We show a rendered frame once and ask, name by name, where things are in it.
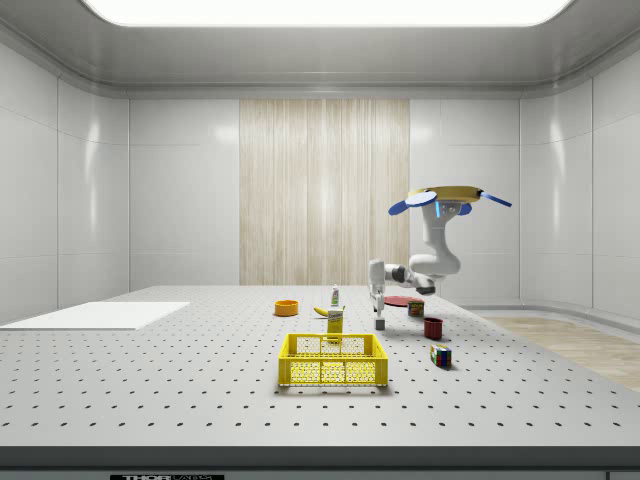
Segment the white board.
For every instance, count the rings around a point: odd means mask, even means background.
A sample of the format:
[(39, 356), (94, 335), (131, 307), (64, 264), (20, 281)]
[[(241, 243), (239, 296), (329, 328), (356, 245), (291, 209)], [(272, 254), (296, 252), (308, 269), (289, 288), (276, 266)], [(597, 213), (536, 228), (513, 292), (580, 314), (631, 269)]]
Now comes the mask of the white board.
[(0, 326), (0, 330), (138, 330), (189, 302), (88, 302)]

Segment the yellow basket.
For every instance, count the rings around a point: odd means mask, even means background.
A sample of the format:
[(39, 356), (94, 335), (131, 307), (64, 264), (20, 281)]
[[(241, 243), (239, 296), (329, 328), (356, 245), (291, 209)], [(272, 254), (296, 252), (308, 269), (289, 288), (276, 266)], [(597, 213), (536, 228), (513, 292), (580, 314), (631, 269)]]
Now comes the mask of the yellow basket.
[(280, 385), (387, 385), (388, 356), (374, 334), (286, 335)]

